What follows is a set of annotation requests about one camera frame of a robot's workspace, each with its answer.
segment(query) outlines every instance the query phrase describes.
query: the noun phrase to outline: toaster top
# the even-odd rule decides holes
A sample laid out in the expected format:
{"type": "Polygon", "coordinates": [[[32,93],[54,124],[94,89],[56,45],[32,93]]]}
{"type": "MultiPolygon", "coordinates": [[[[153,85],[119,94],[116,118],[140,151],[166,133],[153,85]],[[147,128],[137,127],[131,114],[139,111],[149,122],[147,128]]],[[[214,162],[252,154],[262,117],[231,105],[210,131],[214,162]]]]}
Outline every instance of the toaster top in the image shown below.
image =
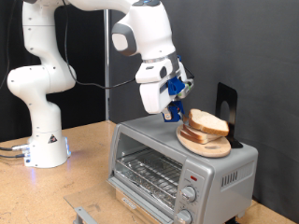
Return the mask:
{"type": "Polygon", "coordinates": [[[168,155],[176,161],[185,161],[187,157],[193,158],[194,160],[200,160],[201,163],[205,163],[207,166],[212,166],[215,170],[222,169],[229,161],[232,161],[233,163],[236,161],[243,162],[244,160],[247,161],[249,157],[252,157],[253,160],[257,157],[257,150],[254,147],[250,147],[245,144],[243,144],[243,148],[232,149],[229,155],[222,158],[206,158],[195,154],[185,148],[177,138],[176,130],[181,124],[182,121],[177,123],[164,123],[163,116],[158,114],[141,119],[125,121],[118,125],[117,128],[123,125],[133,132],[137,132],[148,137],[151,141],[158,142],[160,145],[164,146],[164,148],[171,148],[172,150],[179,152],[179,155],[184,158],[173,158],[171,155],[168,155]]]}

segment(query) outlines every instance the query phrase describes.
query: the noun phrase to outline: robot logo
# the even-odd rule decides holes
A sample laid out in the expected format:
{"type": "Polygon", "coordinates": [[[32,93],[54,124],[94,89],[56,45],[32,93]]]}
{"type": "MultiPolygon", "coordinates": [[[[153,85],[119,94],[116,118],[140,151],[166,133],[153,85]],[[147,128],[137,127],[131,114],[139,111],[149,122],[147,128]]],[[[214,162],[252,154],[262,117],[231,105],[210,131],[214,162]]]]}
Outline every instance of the robot logo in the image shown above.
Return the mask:
{"type": "Polygon", "coordinates": [[[50,140],[49,140],[49,144],[50,143],[54,143],[54,142],[57,142],[57,138],[54,136],[54,134],[50,137],[50,140]]]}

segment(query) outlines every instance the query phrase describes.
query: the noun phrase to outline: black plate holder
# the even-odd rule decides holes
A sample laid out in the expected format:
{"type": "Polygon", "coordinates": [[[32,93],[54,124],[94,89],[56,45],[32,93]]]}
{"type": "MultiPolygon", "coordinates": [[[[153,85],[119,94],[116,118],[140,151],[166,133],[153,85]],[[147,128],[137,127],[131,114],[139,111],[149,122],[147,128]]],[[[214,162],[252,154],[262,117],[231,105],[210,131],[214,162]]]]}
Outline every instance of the black plate holder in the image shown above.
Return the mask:
{"type": "Polygon", "coordinates": [[[235,138],[235,115],[236,115],[236,103],[237,103],[237,93],[236,90],[230,88],[223,83],[218,83],[217,90],[217,101],[216,101],[216,117],[221,117],[221,105],[226,101],[230,108],[230,116],[228,120],[228,126],[230,132],[226,136],[227,140],[230,142],[232,148],[242,148],[243,145],[239,143],[235,138]]]}

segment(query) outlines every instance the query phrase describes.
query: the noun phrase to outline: blue gripper part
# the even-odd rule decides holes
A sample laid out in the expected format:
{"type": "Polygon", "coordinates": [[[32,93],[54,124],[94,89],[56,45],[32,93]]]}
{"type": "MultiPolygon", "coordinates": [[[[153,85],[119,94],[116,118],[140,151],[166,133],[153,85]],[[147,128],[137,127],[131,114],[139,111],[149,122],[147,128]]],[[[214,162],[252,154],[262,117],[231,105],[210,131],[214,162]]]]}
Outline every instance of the blue gripper part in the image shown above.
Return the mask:
{"type": "Polygon", "coordinates": [[[180,120],[180,115],[178,113],[181,112],[182,114],[185,114],[183,103],[181,101],[175,101],[172,102],[172,104],[174,105],[168,106],[168,110],[171,112],[172,119],[164,119],[164,122],[178,122],[180,120]]]}
{"type": "Polygon", "coordinates": [[[169,95],[178,95],[185,88],[185,84],[179,81],[178,77],[173,77],[167,82],[169,95]]]}

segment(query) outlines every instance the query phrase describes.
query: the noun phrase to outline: toaster oven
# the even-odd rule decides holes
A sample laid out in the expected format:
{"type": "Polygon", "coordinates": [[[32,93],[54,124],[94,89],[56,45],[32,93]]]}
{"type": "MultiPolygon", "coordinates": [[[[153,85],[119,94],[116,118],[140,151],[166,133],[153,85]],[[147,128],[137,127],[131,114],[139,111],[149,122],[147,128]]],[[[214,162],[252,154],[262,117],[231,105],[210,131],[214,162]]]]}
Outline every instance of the toaster oven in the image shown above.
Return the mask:
{"type": "Polygon", "coordinates": [[[108,182],[157,223],[222,224],[244,215],[257,150],[244,144],[226,157],[205,158],[178,141],[179,125],[164,123],[161,115],[117,125],[108,182]]]}

